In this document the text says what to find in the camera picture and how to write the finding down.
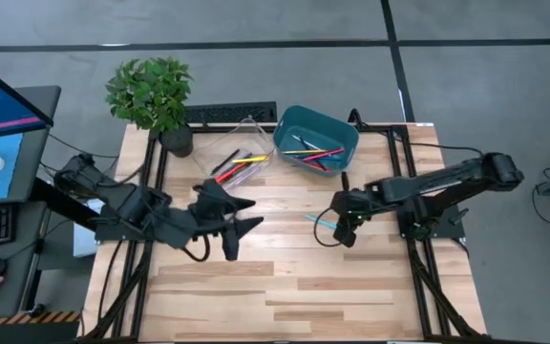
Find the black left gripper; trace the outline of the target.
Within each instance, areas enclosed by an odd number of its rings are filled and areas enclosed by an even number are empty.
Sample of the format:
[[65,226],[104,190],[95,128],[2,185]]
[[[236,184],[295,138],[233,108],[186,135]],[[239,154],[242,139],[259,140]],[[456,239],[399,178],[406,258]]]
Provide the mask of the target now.
[[198,194],[192,206],[200,227],[217,232],[222,237],[222,250],[227,261],[236,261],[239,255],[239,240],[258,226],[264,217],[236,218],[237,211],[256,204],[253,200],[229,195],[215,179],[204,180],[193,186]]

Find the black Pilot gel pen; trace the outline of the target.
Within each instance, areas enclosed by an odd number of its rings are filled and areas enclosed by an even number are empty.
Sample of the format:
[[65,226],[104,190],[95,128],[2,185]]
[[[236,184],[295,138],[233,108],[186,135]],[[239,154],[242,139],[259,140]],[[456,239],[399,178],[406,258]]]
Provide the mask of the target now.
[[224,166],[226,166],[235,156],[240,152],[240,149],[236,149],[233,151],[230,155],[228,155],[223,161],[219,162],[210,173],[210,176],[215,176],[216,173],[221,170]]

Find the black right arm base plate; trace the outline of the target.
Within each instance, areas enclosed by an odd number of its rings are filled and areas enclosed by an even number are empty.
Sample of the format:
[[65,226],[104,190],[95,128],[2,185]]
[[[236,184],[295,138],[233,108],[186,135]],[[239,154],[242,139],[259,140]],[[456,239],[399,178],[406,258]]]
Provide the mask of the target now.
[[459,209],[457,205],[449,207],[441,215],[429,217],[424,222],[415,219],[410,206],[396,211],[400,236],[418,241],[433,238],[459,239],[465,236],[462,218],[468,208]]

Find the orange highlighter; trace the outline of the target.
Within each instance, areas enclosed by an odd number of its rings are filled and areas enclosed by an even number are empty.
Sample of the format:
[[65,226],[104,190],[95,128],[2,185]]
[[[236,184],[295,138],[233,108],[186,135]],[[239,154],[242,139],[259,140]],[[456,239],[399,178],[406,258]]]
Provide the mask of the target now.
[[230,169],[226,170],[223,174],[221,174],[219,177],[215,179],[215,181],[218,184],[225,183],[226,181],[230,180],[236,173],[242,171],[247,166],[247,162],[241,162],[237,163],[235,166],[231,167]]

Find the teal plastic bin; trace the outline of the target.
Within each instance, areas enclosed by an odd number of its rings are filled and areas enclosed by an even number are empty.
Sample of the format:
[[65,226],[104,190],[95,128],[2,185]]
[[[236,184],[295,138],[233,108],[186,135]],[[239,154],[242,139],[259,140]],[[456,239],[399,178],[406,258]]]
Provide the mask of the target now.
[[[304,165],[300,160],[312,155],[285,155],[287,150],[306,150],[292,135],[301,137],[307,143],[322,150],[343,148],[344,153],[319,159],[330,169],[325,172]],[[301,105],[288,107],[273,132],[273,141],[278,155],[287,162],[321,176],[336,176],[351,162],[359,142],[359,133],[350,124],[329,117]]]

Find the pink pencil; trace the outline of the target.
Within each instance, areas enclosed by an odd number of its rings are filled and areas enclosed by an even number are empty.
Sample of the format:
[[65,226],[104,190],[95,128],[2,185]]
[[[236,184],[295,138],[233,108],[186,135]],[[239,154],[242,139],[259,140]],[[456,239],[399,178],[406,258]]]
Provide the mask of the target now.
[[319,159],[323,159],[323,158],[336,156],[336,155],[344,153],[344,152],[345,152],[345,150],[343,148],[339,148],[339,149],[335,149],[335,150],[325,151],[325,152],[315,154],[315,155],[312,155],[312,156],[308,156],[306,158],[302,158],[302,161],[315,161],[315,160],[319,160]]

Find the clear plastic bin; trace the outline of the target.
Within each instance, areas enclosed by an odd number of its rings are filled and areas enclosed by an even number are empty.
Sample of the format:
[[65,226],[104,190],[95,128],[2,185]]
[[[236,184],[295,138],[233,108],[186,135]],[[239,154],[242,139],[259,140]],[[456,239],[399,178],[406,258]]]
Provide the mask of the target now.
[[[215,176],[210,176],[211,170],[236,149],[240,149],[240,152],[235,158],[219,170]],[[258,122],[246,118],[232,129],[223,128],[222,133],[204,133],[195,136],[195,149],[192,158],[207,178],[216,179],[234,166],[233,160],[242,158],[248,153],[252,153],[253,156],[268,156],[267,161],[252,162],[230,180],[221,184],[224,189],[230,190],[261,174],[270,165],[273,152],[274,144],[270,136]]]

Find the yellow black hazard strip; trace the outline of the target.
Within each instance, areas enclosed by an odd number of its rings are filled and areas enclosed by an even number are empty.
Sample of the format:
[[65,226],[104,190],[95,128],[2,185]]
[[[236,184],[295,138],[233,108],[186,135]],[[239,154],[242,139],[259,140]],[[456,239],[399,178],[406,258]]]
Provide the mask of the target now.
[[43,323],[74,323],[80,319],[80,312],[44,312],[31,317],[26,312],[17,313],[11,317],[0,317],[0,325],[25,325]]

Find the dark green pen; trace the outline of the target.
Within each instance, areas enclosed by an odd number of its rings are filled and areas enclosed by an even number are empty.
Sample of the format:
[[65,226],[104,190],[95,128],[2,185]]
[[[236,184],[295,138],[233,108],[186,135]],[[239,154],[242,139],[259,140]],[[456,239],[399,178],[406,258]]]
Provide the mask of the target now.
[[[252,153],[248,153],[243,158],[253,157]],[[235,163],[234,166],[228,171],[228,176],[233,176],[235,173],[240,172],[242,169],[248,167],[250,163]]]

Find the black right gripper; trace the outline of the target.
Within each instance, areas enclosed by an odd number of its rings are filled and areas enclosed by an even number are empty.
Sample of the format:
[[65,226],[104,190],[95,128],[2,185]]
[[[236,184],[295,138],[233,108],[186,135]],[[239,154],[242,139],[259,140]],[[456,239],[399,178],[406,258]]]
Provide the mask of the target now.
[[349,178],[346,172],[341,174],[342,189],[335,192],[330,209],[339,217],[333,238],[345,247],[353,247],[356,234],[353,226],[360,226],[369,221],[373,215],[386,212],[386,207],[375,201],[370,191],[349,186]]

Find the black pencil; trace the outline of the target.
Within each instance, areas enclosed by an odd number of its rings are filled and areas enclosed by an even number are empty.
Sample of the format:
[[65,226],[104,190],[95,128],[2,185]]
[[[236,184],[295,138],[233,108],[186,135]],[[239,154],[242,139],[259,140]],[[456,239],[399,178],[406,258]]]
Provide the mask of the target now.
[[[301,137],[296,137],[296,139],[305,147],[306,150],[317,150],[318,153],[322,152],[321,148],[318,148],[314,145],[307,143]],[[318,166],[320,169],[327,171],[327,169],[321,164],[319,160],[315,160],[314,162],[307,162],[307,163],[312,164],[314,166]]]

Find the light teal pen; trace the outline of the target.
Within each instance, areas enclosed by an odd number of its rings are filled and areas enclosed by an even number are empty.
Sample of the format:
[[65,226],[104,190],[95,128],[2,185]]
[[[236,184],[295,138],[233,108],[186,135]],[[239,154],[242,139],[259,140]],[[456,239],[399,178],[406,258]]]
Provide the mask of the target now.
[[313,216],[313,215],[309,215],[309,214],[306,214],[305,215],[305,218],[307,220],[310,220],[312,221],[313,223],[317,223],[319,225],[322,225],[322,226],[326,226],[330,229],[336,229],[336,224],[335,223],[332,223],[332,222],[329,222],[329,221],[325,221],[325,220],[321,220],[321,219],[318,219],[316,216]]

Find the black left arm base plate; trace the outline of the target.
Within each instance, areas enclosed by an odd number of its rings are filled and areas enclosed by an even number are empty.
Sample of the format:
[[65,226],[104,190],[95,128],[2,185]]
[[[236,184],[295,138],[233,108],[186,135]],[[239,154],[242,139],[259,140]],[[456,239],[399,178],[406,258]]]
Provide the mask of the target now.
[[128,221],[115,218],[98,218],[95,220],[95,239],[104,241],[151,241],[155,239],[150,226],[134,226]]

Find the black aluminium table frame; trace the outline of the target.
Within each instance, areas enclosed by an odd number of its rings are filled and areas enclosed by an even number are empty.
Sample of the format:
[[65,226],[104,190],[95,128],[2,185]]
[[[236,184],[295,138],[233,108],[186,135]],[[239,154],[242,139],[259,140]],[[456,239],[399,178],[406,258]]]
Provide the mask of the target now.
[[[400,163],[392,167],[386,130],[393,129],[389,131],[400,139],[407,134],[413,143],[435,144],[430,123],[372,123],[371,129],[360,129],[364,133],[348,170],[352,187],[394,173],[406,175],[411,172],[407,156],[414,158],[418,173],[444,167],[435,147],[403,148],[396,140],[393,151]],[[174,206],[194,202],[192,186],[204,176],[199,165],[192,158],[174,158],[159,146],[149,151],[155,156],[148,183],[169,193]],[[204,263],[154,244],[143,301],[135,289],[117,319],[116,334],[135,330],[139,342],[150,343],[423,339],[408,245],[398,234],[396,215],[366,222],[356,231],[352,248],[322,247],[305,216],[329,205],[341,188],[339,178],[318,176],[276,156],[269,162],[262,173],[228,191],[257,202],[240,217],[264,216],[242,238],[239,260],[225,261],[220,238],[211,239],[211,255]],[[97,325],[109,263],[113,269],[103,317],[122,288],[125,263],[131,261],[133,268],[138,264],[144,245],[133,247],[134,253],[129,245],[122,244],[113,261],[116,242],[99,246],[82,313],[85,329],[78,334],[88,335]],[[434,238],[432,248],[443,291],[472,328],[486,333],[466,252],[449,239]]]

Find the grey computer desk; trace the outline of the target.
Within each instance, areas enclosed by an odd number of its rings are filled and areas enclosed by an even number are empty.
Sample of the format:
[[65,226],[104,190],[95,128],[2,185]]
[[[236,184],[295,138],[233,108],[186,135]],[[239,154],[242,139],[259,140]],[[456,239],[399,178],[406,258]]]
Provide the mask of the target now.
[[0,246],[0,258],[7,261],[0,285],[0,317],[12,316],[23,307],[24,293],[33,265],[35,240],[44,223],[47,205],[31,202],[29,196],[37,177],[48,132],[38,130],[23,135],[8,198],[2,202],[16,205],[15,238]]

